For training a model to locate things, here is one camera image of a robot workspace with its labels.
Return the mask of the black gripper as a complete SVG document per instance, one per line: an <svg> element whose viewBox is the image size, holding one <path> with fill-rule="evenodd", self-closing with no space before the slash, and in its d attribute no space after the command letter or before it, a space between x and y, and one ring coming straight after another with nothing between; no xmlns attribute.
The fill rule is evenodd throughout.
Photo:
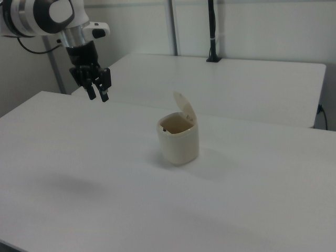
<svg viewBox="0 0 336 252"><path fill-rule="evenodd" d="M111 72L109 68L100 67L95 43L91 41L78 47L67 47L66 51L73 65L69 72L76 84L83 87L89 99L93 100L96 98L92 87L94 79L93 83L100 93L102 102L108 101L108 89L112 86Z"/></svg>

